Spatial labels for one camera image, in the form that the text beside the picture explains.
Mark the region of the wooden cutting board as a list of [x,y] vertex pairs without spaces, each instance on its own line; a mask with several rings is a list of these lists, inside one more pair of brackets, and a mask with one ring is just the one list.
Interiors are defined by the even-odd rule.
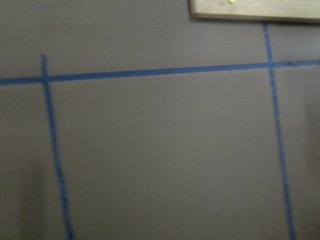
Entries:
[[320,22],[318,0],[191,0],[190,13],[194,18],[284,21],[299,23]]

